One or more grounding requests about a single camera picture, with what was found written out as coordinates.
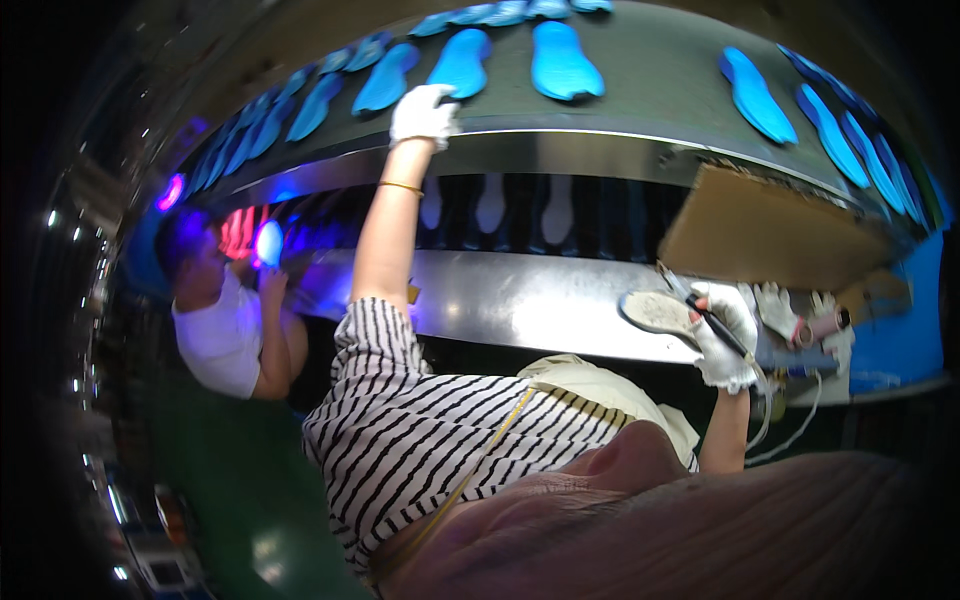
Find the striped shirt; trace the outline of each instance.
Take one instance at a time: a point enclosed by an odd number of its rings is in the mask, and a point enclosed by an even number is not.
[[[351,304],[334,341],[333,387],[303,422],[303,452],[324,474],[330,530],[363,577],[379,544],[467,475],[530,379],[431,374],[410,321],[381,299]],[[461,497],[560,468],[632,419],[563,390],[534,391]],[[688,467],[697,468],[692,453]]]

